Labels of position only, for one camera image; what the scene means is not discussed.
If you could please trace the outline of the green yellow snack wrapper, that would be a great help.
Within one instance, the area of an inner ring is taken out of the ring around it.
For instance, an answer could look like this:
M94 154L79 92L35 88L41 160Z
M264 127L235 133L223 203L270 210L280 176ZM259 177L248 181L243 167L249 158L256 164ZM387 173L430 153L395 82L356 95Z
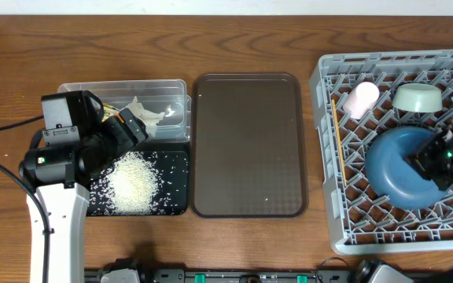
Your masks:
M109 104L103 104L104 115L102 121L106 121L111 116L120 116L121 108L116 108Z

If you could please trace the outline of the mint green small bowl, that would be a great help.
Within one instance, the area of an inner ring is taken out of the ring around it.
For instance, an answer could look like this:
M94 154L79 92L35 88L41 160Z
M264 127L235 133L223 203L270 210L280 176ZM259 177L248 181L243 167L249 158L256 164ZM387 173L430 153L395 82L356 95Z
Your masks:
M392 105L406 112L438 112L443 108L442 92L429 84L404 84L397 88Z

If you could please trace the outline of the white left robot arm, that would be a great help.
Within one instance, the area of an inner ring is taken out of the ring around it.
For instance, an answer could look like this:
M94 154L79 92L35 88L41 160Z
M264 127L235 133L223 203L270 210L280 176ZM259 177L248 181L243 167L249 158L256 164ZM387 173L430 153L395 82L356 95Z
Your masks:
M31 187L32 282L82 282L90 183L145 141L145 124L129 109L37 133L20 165Z

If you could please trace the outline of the white napkin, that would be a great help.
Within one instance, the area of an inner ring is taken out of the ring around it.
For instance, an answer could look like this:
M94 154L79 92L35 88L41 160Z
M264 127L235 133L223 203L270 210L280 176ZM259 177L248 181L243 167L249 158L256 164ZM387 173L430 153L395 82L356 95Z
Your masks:
M155 113L145 109L136 96L134 96L132 102L126 108L145 124L145 130L148 135L154 137L157 132L157 124L164 118L164 112Z

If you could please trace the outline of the pink plastic cup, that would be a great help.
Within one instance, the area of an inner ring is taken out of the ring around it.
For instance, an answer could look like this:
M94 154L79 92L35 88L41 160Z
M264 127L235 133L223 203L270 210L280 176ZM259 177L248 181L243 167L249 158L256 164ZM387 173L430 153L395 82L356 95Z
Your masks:
M380 96L380 90L371 82L359 83L348 95L343 110L352 119L361 119L376 105Z

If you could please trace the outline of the dark blue plate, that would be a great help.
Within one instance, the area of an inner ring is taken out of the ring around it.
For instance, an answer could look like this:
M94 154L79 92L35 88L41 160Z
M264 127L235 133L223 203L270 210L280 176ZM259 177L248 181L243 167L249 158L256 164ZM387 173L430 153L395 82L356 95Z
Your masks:
M447 195L432 180L423 179L404 158L434 133L420 127L397 127L378 136L366 152L366 177L372 190L404 210L423 209Z

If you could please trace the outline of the wooden chopstick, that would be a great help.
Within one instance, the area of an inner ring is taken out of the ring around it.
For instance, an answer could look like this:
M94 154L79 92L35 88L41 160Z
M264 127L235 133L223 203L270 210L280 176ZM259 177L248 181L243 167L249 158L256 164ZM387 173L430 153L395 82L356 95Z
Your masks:
M331 100L331 106L332 106L332 111L333 111L333 123L334 123L334 129L335 129L335 135L337 139L337 151L339 155L339 161L340 161L340 166L341 166L341 175L342 175L342 181L344 183L344 188L347 188L348 183L347 183L347 176L345 172L345 164L344 164L344 154L342 150L342 143L341 143L341 136L340 136L340 128L338 125L338 119L337 119L337 107L336 107L336 102L335 100Z

